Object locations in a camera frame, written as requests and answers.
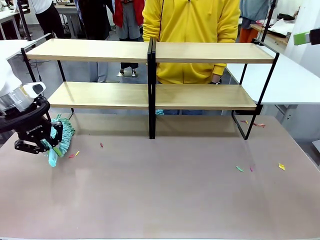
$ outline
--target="yellow jacket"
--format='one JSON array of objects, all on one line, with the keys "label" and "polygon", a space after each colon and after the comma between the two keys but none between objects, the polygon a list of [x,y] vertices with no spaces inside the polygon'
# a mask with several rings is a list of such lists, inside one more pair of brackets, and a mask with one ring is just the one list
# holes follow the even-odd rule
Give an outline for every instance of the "yellow jacket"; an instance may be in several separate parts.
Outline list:
[{"label": "yellow jacket", "polygon": [[[146,0],[142,14],[145,42],[158,39],[160,22],[159,42],[234,43],[238,35],[239,0]],[[157,77],[163,84],[208,84],[225,67],[223,63],[160,63]]]}]

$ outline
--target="floor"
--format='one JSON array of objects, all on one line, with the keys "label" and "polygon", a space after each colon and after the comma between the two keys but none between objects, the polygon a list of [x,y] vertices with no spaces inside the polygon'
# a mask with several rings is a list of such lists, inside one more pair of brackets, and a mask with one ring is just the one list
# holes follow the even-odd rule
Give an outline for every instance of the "floor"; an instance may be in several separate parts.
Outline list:
[{"label": "floor", "polygon": [[[35,40],[43,35],[43,32],[38,25],[29,26],[29,31],[32,32],[32,39]],[[111,41],[119,40],[114,31],[110,32],[109,39]],[[17,55],[9,60],[13,68],[13,72],[22,81],[23,84],[30,83],[31,77],[28,73],[26,64],[22,60],[21,55]],[[31,61],[33,73],[36,78],[39,79],[41,76],[42,81],[46,85],[44,92],[45,97],[50,95],[60,86],[63,82],[61,74],[56,61]],[[89,72],[87,62],[62,62],[62,67],[67,81],[70,82],[88,82]],[[138,77],[118,77],[117,74],[120,70],[119,62],[110,62],[108,67],[108,83],[135,83],[135,84],[146,84],[147,83],[147,67],[144,64],[140,64],[137,69]],[[222,84],[228,84],[230,81],[230,74],[225,70],[222,76]],[[52,109],[55,112],[65,113],[70,111],[65,108]],[[102,114],[121,114],[121,115],[140,115],[147,114],[144,110],[123,110],[123,109],[76,109],[77,113],[102,113]],[[205,111],[206,115],[220,115],[221,111]],[[308,154],[310,158],[319,166],[320,165],[320,153],[313,149],[313,145],[310,142],[299,142],[301,148]]]}]

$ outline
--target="cleaning brush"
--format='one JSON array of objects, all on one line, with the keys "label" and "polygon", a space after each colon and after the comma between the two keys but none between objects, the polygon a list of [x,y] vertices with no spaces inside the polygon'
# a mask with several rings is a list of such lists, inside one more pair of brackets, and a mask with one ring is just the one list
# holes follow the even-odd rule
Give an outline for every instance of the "cleaning brush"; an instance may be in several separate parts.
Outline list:
[{"label": "cleaning brush", "polygon": [[[70,147],[70,142],[72,136],[75,134],[75,129],[72,127],[69,119],[61,117],[61,114],[58,114],[57,117],[52,119],[51,121],[53,123],[61,122],[63,126],[62,139],[58,146],[52,147],[45,139],[42,140],[43,144],[50,148],[49,153],[47,153],[46,155],[49,158],[48,162],[50,166],[54,168],[57,165],[58,157],[63,157]],[[56,134],[57,130],[52,127],[50,136],[54,138]]]}]

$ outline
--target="shelf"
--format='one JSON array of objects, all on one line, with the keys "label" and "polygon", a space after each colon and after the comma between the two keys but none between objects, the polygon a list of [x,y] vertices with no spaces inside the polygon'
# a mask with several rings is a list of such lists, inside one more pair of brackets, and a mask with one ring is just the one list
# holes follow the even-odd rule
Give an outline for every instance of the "shelf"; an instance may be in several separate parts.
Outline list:
[{"label": "shelf", "polygon": [[48,99],[54,108],[148,109],[148,85],[64,82]]},{"label": "shelf", "polygon": [[274,57],[253,43],[157,42],[157,63],[272,64]]},{"label": "shelf", "polygon": [[157,84],[157,109],[255,110],[241,85]]},{"label": "shelf", "polygon": [[30,60],[146,63],[148,42],[50,39],[27,52]]},{"label": "shelf", "polygon": [[[48,100],[55,108],[148,109],[148,85],[64,82]],[[157,84],[157,109],[254,110],[240,85]]]}]

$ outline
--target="green object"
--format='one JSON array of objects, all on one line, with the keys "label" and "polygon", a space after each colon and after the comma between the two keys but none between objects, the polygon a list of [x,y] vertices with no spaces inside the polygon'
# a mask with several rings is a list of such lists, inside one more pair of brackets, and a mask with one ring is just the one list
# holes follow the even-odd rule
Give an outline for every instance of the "green object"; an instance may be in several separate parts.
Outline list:
[{"label": "green object", "polygon": [[238,167],[238,166],[235,166],[236,167],[236,169],[238,169],[240,172],[244,172],[240,167]]},{"label": "green object", "polygon": [[309,34],[310,32],[303,32],[303,33],[299,33],[299,34],[295,34],[293,36],[293,42],[294,45],[302,45],[302,44],[308,44],[309,41],[306,38],[306,34]]},{"label": "green object", "polygon": [[[70,147],[71,139],[75,134],[75,129],[72,127],[68,118],[61,117],[61,114],[58,114],[56,118],[51,120],[54,122],[61,122],[62,123],[62,139],[58,146],[52,147],[46,140],[42,140],[42,143],[50,148],[49,153],[46,155],[48,156],[48,162],[51,167],[55,167],[57,165],[58,157],[63,157],[68,148]],[[57,130],[53,127],[51,128],[51,137],[54,138],[57,134]]]}]

